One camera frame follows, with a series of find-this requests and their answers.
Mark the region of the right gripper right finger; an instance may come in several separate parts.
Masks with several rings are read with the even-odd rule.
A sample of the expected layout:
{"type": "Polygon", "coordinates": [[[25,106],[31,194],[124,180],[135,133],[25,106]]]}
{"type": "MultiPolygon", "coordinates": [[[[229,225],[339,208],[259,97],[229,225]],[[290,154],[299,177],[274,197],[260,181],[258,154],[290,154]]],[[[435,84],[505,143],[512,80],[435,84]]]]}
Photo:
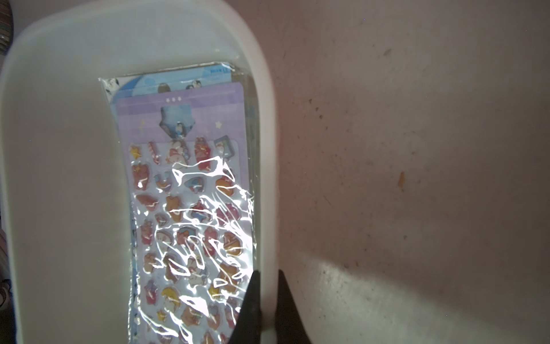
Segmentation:
{"type": "Polygon", "coordinates": [[[279,270],[278,296],[275,313],[276,342],[278,344],[311,344],[292,291],[284,272],[279,270]]]}

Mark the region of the blue penguin sticker sheet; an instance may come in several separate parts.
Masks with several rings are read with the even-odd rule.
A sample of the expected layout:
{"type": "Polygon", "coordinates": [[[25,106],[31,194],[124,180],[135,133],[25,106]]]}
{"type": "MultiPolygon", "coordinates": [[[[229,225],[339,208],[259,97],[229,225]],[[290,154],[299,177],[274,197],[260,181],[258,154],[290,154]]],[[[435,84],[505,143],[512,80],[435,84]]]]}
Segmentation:
{"type": "Polygon", "coordinates": [[[241,83],[246,116],[250,118],[258,116],[259,103],[252,74],[229,62],[206,62],[158,70],[153,73],[106,77],[100,78],[99,82],[115,121],[118,121],[115,103],[122,98],[176,92],[224,83],[241,83]]]}

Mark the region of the white plastic storage tray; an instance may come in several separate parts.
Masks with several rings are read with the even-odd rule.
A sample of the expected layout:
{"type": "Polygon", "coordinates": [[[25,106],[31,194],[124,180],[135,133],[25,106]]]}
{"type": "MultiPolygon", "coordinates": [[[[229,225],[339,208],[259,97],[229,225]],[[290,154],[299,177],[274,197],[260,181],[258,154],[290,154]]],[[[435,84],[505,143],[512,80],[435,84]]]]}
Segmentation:
{"type": "Polygon", "coordinates": [[[1,68],[1,219],[18,343],[127,343],[129,192],[100,78],[202,62],[259,100],[263,343],[274,342],[278,123],[261,46],[224,1],[13,1],[1,68]]]}

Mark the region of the lilac puffy sticker sheet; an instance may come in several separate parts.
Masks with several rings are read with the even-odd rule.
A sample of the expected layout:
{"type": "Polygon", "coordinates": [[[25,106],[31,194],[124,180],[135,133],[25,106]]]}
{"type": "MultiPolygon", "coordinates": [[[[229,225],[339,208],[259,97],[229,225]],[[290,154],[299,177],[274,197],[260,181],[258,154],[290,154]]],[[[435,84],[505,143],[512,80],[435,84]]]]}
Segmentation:
{"type": "Polygon", "coordinates": [[[254,270],[244,89],[117,100],[133,222],[132,343],[227,343],[254,270]]]}

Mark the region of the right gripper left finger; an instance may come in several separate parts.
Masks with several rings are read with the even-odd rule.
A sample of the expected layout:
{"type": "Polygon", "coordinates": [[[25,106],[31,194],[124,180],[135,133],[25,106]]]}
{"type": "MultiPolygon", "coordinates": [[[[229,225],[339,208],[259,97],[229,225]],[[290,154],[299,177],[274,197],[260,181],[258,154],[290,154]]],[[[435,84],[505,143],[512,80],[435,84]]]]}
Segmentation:
{"type": "Polygon", "coordinates": [[[262,311],[260,305],[260,272],[255,270],[251,276],[236,327],[228,344],[259,344],[262,333],[262,311]]]}

